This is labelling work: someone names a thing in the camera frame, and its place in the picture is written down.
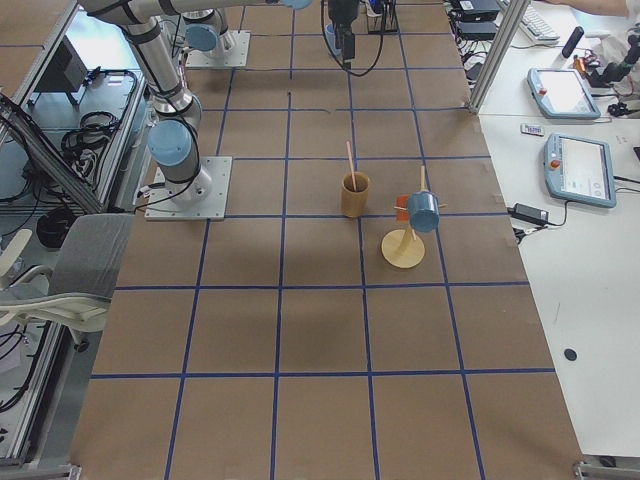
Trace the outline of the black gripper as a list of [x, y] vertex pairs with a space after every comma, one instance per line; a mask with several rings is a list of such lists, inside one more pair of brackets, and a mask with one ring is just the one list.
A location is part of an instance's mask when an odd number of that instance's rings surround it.
[[355, 36], [352, 24], [359, 14], [358, 0], [329, 0], [328, 14], [335, 33], [342, 33], [342, 58], [355, 58]]

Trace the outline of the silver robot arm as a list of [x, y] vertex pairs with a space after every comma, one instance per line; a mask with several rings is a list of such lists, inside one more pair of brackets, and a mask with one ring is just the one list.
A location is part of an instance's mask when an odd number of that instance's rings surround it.
[[117, 26], [148, 82], [159, 122], [148, 148], [165, 179], [167, 199], [178, 208], [196, 204], [211, 183], [202, 170], [197, 143], [202, 107], [186, 86], [159, 25], [161, 14], [178, 15], [184, 7], [170, 1], [82, 1], [86, 13]]
[[[355, 57], [352, 23], [359, 15], [359, 1], [325, 1], [321, 14], [322, 36], [331, 56], [349, 63]], [[223, 8], [188, 12], [180, 15], [184, 22], [181, 49], [188, 68], [223, 69], [245, 67], [251, 33], [232, 30]]]

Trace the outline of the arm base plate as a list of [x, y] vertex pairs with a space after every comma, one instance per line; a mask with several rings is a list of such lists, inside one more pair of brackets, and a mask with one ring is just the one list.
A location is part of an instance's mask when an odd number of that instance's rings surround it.
[[206, 220], [225, 218], [233, 159], [229, 156], [200, 158], [200, 173], [190, 186], [171, 182], [150, 192], [149, 221]]
[[186, 32], [186, 67], [190, 69], [245, 68], [251, 32], [227, 30], [220, 34], [208, 25]]

